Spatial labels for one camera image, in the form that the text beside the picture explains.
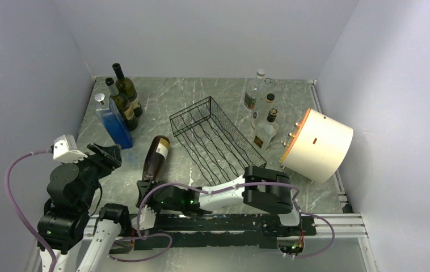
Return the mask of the clear bottle white label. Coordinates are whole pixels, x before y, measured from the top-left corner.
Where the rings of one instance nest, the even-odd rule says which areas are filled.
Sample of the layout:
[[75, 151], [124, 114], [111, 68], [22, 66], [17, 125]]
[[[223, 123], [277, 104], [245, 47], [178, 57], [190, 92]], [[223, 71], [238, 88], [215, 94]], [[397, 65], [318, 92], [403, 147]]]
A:
[[268, 93], [259, 98], [256, 102], [251, 118], [251, 127], [253, 129], [256, 128], [257, 124], [263, 119], [267, 117], [268, 112], [273, 107], [273, 102], [275, 100], [275, 94]]

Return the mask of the frosted clear slim bottle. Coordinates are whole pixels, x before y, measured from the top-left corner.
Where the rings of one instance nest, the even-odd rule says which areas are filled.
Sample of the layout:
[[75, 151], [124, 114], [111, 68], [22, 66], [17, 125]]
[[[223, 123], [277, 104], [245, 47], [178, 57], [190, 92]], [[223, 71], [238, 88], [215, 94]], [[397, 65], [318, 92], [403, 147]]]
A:
[[261, 88], [264, 83], [265, 70], [258, 69], [256, 72], [256, 77], [252, 79], [248, 86], [245, 88], [243, 103], [247, 110], [251, 111], [254, 109], [256, 100], [260, 94]]

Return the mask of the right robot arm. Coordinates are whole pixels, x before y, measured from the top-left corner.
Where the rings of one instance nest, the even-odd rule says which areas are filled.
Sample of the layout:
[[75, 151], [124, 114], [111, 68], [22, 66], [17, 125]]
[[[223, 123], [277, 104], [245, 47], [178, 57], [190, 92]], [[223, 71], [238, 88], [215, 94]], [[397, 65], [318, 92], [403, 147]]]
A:
[[131, 224], [136, 230], [154, 227], [161, 210], [180, 211], [186, 216], [202, 216], [222, 207], [243, 203], [277, 215], [281, 229], [289, 235], [302, 227], [294, 203], [299, 188], [288, 174], [250, 166], [232, 181], [215, 186], [193, 187], [179, 182], [138, 181], [138, 212]]

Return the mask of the dark green black-capped bottle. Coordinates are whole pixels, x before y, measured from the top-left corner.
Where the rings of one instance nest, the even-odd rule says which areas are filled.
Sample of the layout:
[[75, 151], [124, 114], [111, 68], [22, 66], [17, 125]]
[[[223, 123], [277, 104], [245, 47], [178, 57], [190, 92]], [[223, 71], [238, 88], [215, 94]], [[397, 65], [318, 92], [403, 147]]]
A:
[[115, 72], [115, 75], [117, 77], [115, 81], [115, 85], [118, 88], [118, 90], [125, 95], [127, 95], [130, 104], [134, 110], [135, 117], [139, 118], [143, 114], [143, 109], [140, 104], [140, 97], [136, 91], [136, 88], [132, 82], [131, 79], [127, 78], [119, 63], [113, 63], [112, 68]]

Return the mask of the clear bottle orange black label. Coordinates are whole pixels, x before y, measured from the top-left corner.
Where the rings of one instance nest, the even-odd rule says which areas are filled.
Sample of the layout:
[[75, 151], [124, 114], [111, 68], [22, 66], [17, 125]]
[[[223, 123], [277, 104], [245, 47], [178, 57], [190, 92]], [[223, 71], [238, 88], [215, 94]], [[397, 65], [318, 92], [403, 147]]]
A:
[[277, 114], [276, 108], [270, 109], [266, 118], [255, 128], [253, 144], [259, 151], [265, 151], [268, 148], [279, 130], [279, 125], [276, 123]]

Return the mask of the dark red gold-capped bottle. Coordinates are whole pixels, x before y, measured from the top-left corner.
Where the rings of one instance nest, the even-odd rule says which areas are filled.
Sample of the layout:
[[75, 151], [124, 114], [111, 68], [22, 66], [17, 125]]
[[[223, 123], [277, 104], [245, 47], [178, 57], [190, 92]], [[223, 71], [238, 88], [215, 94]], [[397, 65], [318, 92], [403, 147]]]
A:
[[153, 138], [144, 161], [141, 180], [155, 181], [158, 178], [169, 149], [170, 140], [166, 136], [158, 135]]

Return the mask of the blue clear glass bottle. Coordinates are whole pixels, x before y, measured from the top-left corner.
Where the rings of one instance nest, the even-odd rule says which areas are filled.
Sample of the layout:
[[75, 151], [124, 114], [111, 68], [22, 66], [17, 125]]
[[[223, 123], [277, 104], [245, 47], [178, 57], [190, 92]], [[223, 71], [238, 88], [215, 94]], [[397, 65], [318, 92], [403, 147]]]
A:
[[112, 98], [98, 93], [94, 96], [96, 101], [96, 114], [115, 144], [121, 149], [133, 147], [133, 139], [128, 128]]

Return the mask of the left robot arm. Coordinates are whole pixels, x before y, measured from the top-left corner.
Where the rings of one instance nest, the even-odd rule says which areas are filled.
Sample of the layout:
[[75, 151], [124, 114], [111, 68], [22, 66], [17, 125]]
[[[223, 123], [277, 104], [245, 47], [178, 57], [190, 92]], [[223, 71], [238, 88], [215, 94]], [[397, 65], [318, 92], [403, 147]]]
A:
[[90, 220], [89, 208], [100, 179], [121, 166], [121, 147], [88, 144], [91, 154], [83, 159], [62, 163], [50, 174], [49, 199], [38, 222], [38, 246], [43, 271], [100, 271], [118, 236], [133, 232], [127, 206], [108, 203], [95, 221], [94, 237], [81, 263], [77, 257], [85, 228]]

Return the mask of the green bottle silver cap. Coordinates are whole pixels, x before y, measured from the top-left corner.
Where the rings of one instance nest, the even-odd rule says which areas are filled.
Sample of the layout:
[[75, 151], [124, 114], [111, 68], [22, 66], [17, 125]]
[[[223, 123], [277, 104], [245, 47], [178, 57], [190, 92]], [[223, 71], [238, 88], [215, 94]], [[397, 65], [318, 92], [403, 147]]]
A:
[[127, 95], [118, 90], [115, 81], [111, 77], [106, 78], [105, 83], [111, 93], [110, 97], [115, 102], [128, 130], [134, 131], [138, 126], [138, 122]]

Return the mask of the black wire wine rack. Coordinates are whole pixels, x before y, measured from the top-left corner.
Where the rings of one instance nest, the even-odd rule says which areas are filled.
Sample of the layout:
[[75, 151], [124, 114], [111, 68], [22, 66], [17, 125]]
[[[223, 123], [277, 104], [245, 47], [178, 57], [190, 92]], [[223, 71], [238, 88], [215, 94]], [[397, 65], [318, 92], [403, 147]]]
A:
[[215, 99], [208, 96], [169, 116], [173, 136], [186, 150], [199, 179], [194, 186], [214, 186], [267, 161], [234, 125]]

